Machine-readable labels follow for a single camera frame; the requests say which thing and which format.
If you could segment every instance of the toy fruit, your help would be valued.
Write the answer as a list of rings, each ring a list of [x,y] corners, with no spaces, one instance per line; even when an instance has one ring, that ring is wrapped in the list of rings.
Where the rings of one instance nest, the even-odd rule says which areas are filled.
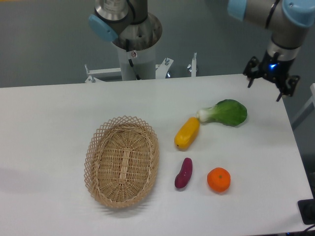
[[[221,193],[229,188],[231,176],[227,170],[217,167],[208,173],[207,182],[210,188]]]
[[[185,158],[182,164],[181,171],[175,178],[175,187],[184,188],[188,184],[192,174],[192,160]]]
[[[190,117],[174,138],[179,149],[187,149],[197,137],[200,123],[196,117]]]

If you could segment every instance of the black cable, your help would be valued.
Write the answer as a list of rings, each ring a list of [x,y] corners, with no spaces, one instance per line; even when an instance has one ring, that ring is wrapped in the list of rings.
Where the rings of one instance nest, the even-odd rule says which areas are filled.
[[[126,52],[128,53],[129,52],[129,43],[130,41],[128,39],[126,39]],[[134,65],[133,65],[133,62],[131,59],[128,59],[129,61],[129,65],[131,66],[133,72],[134,72],[134,75],[136,76],[136,79],[137,80],[141,80],[139,74],[137,73],[136,69],[134,68]]]
[[[302,232],[302,236],[304,236],[304,235],[306,235],[306,234],[310,235],[310,234],[308,233],[308,230],[310,230],[310,229],[312,229],[312,228],[314,228],[314,227],[315,227],[315,225],[312,225],[312,226],[309,226],[308,228],[306,228],[306,229]]]
[[[277,5],[278,5],[279,2],[280,2],[280,0],[276,0],[275,3],[272,4],[272,7],[271,7],[271,9],[270,9],[269,15],[268,15],[267,20],[266,20],[265,29],[268,28],[269,23],[270,23],[270,21],[271,21],[271,17],[272,17],[272,15],[274,14],[274,11],[276,10],[276,7],[277,7]]]

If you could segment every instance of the black object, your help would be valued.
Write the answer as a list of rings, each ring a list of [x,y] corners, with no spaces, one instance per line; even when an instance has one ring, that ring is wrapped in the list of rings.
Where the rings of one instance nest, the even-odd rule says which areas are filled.
[[[297,202],[303,223],[306,225],[315,224],[315,200],[300,200]]]
[[[294,59],[279,61],[278,57],[278,53],[275,53],[273,57],[271,57],[267,52],[265,53],[262,62],[259,62],[256,57],[252,57],[243,72],[250,81],[248,84],[249,88],[252,86],[254,79],[261,77],[271,83],[274,83],[280,91],[277,102],[283,95],[292,97],[295,87],[300,80],[299,76],[290,76],[288,73]],[[258,69],[256,71],[252,71],[252,69],[257,66]]]

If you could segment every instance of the table surface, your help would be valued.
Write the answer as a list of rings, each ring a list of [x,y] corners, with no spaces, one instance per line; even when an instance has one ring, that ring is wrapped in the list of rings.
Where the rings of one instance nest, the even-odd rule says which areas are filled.
[[[306,228],[297,201],[312,198],[278,90],[242,75],[0,89],[0,231],[2,235],[247,236]],[[187,151],[174,136],[203,107],[235,99],[248,109],[239,127],[209,123]],[[137,116],[157,133],[156,183],[139,204],[111,210],[84,185],[84,163],[96,129]],[[174,179],[190,157],[184,191]],[[231,174],[224,194],[206,176]]]

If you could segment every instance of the bok choy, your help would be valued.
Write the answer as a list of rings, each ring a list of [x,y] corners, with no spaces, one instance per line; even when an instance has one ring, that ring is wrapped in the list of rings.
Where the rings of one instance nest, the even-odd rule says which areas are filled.
[[[200,109],[196,117],[200,122],[219,122],[229,126],[237,126],[247,118],[247,109],[238,101],[226,99],[215,106]]]

